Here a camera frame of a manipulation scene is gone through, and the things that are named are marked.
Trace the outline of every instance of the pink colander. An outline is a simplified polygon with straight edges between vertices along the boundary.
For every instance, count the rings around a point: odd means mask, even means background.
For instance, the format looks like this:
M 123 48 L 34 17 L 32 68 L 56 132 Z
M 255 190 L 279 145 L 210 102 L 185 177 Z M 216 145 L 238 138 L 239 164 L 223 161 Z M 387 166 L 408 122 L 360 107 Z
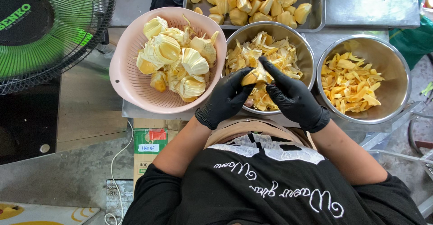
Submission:
M 182 14 L 190 21 L 196 36 L 201 37 L 206 33 L 205 38 L 210 39 L 215 31 L 219 31 L 214 43 L 217 61 L 214 67 L 210 69 L 211 75 L 208 87 L 203 95 L 190 103 L 184 102 L 177 93 L 168 88 L 163 93 L 152 88 L 150 86 L 151 75 L 140 72 L 136 65 L 136 59 L 134 59 L 137 56 L 137 51 L 142 48 L 140 44 L 144 45 L 148 41 L 143 34 L 145 23 L 159 16 L 168 22 L 169 27 L 183 30 L 187 22 L 182 17 Z M 134 105 L 160 114 L 179 113 L 198 106 L 209 96 L 223 72 L 226 52 L 227 46 L 224 33 L 212 19 L 184 8 L 159 8 L 138 17 L 122 34 L 111 59 L 110 81 L 117 94 Z

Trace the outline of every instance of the stainless steel bowl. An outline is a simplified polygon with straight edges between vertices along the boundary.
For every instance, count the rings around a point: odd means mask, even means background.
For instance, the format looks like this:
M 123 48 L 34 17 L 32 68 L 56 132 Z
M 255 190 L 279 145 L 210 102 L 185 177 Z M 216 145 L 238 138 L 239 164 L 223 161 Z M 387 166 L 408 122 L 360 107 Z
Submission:
M 309 90 L 313 88 L 314 85 L 314 77 L 316 75 L 316 67 L 314 66 L 314 54 L 313 51 L 304 39 L 298 32 L 289 26 L 285 26 L 281 23 L 276 22 L 268 22 L 261 21 L 256 23 L 248 24 L 240 29 L 238 29 L 235 33 L 233 33 L 227 39 L 227 50 L 233 49 L 236 46 L 236 40 L 238 40 L 241 44 L 244 42 L 250 42 L 259 32 L 267 32 L 269 35 L 275 38 L 275 40 L 279 41 L 285 39 L 286 36 L 289 37 L 290 44 L 296 47 L 296 54 L 298 61 L 296 64 L 302 70 L 304 75 L 300 79 L 304 84 L 308 87 Z M 281 111 L 259 111 L 254 110 L 252 108 L 243 106 L 243 109 L 260 115 L 275 115 L 280 114 Z
M 375 90 L 381 102 L 380 106 L 360 113 L 346 112 L 345 115 L 327 100 L 320 79 L 323 61 L 326 57 L 332 58 L 336 53 L 341 55 L 346 52 L 365 58 L 365 62 L 372 63 L 373 68 L 382 73 L 385 80 L 381 81 L 381 86 Z M 339 117 L 360 124 L 383 123 L 396 116 L 407 104 L 411 89 L 409 67 L 401 53 L 388 42 L 370 35 L 351 35 L 330 45 L 320 58 L 316 82 L 321 95 L 318 97 L 320 103 L 324 103 Z

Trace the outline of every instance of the black nitrile glove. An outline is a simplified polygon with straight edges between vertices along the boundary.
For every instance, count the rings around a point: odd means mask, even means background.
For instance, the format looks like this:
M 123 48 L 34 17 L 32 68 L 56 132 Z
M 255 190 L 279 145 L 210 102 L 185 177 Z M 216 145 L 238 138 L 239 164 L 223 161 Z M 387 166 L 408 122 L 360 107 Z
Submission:
M 241 86 L 243 77 L 251 70 L 251 67 L 244 67 L 220 79 L 206 104 L 195 111 L 197 120 L 214 130 L 220 122 L 235 116 L 255 86 Z
M 299 123 L 303 130 L 310 133 L 316 133 L 329 123 L 328 109 L 317 103 L 302 81 L 283 74 L 265 56 L 258 60 L 275 79 L 276 86 L 269 84 L 266 91 L 286 118 Z

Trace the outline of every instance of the person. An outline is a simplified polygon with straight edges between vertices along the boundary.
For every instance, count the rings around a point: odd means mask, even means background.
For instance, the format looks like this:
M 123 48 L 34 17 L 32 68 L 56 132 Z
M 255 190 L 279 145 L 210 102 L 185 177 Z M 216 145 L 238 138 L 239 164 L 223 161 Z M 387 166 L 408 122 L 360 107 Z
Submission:
M 252 70 L 245 67 L 216 84 L 137 180 L 124 225 L 426 224 L 405 184 L 350 139 L 303 82 L 259 61 L 275 80 L 266 86 L 271 99 L 311 133 L 317 151 L 268 123 L 257 122 L 287 139 L 250 131 L 252 121 L 215 130 L 254 88 L 240 84 Z M 234 134 L 219 137 L 226 132 Z

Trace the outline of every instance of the black shirt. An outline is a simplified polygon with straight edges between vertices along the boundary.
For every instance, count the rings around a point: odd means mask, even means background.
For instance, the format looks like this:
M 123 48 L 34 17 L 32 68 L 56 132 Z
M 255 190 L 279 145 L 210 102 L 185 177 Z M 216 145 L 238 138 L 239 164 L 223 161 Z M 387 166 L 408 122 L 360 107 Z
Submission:
M 426 224 L 397 177 L 351 186 L 316 151 L 274 140 L 213 145 L 183 179 L 151 164 L 123 224 Z

